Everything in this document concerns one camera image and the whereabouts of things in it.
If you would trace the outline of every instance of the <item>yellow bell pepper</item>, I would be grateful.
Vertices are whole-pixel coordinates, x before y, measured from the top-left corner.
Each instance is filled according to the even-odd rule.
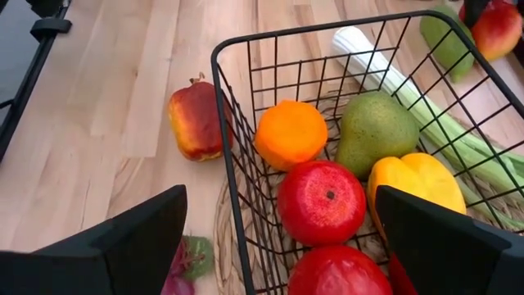
[[[401,158],[385,157],[373,165],[368,179],[368,202],[371,216],[384,240],[386,240],[386,235],[375,210],[375,197],[379,185],[389,185],[450,210],[466,214],[466,204],[459,184],[451,172],[435,157],[423,152],[410,153]]]

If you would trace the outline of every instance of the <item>green pear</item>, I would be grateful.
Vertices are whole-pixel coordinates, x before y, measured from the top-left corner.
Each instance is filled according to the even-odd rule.
[[[418,136],[413,115],[390,95],[382,91],[360,94],[344,109],[335,161],[366,180],[378,160],[412,152]]]

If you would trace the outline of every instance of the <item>red fruit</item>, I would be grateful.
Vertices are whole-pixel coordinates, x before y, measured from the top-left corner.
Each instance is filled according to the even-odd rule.
[[[464,5],[458,16],[464,21]],[[515,5],[492,0],[470,30],[478,51],[487,61],[494,61],[510,53],[517,45],[522,35],[522,16]]]
[[[195,295],[195,286],[185,279],[168,276],[160,295]]]
[[[418,295],[417,290],[406,274],[406,270],[394,253],[391,253],[388,265],[391,287],[395,295]]]
[[[277,196],[284,229],[306,246],[344,243],[364,222],[366,198],[362,185],[333,161],[295,166]]]
[[[336,245],[315,248],[296,263],[289,295],[391,295],[380,268],[362,252]]]
[[[187,269],[187,245],[185,238],[180,239],[178,249],[174,254],[171,267],[169,268],[170,275],[181,275]]]
[[[190,79],[191,86],[174,92],[167,105],[178,149],[190,161],[208,161],[221,157],[224,149],[215,87],[203,79],[202,73],[199,78]],[[227,106],[226,97],[222,99]],[[226,120],[232,122],[231,109],[225,107],[224,113]],[[231,148],[231,129],[228,129],[228,142]]]

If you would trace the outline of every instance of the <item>green fruit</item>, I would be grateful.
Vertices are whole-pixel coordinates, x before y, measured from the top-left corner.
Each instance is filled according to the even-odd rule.
[[[467,35],[467,37],[475,43],[472,37],[472,33],[467,28],[467,26],[459,19],[459,15],[446,5],[439,5],[433,8],[434,11],[441,12],[449,17],[451,17],[462,29],[462,31]],[[443,20],[438,19],[433,16],[423,16],[420,20],[420,33],[426,40],[427,46],[429,48],[434,48],[435,45],[446,35],[450,27]],[[449,33],[444,41],[435,49],[433,56],[436,61],[440,63],[442,67],[446,70],[451,68],[455,62],[457,62],[460,57],[462,57],[468,48],[460,40],[457,34],[452,31]],[[463,58],[451,71],[449,76],[453,83],[459,82],[473,67],[473,62],[475,57],[470,53],[465,58]]]
[[[413,115],[382,91],[360,94],[346,105],[335,161],[366,180],[376,161],[402,157],[418,142]]]
[[[184,236],[187,258],[190,261],[183,277],[190,281],[200,278],[213,270],[213,245],[204,237]]]

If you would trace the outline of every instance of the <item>pepper stem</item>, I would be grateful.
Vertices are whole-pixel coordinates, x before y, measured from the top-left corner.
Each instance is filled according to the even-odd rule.
[[[189,79],[189,82],[191,84],[195,84],[196,82],[200,82],[201,79],[205,79],[206,77],[204,76],[204,73],[200,72],[198,73],[198,78],[191,78]]]

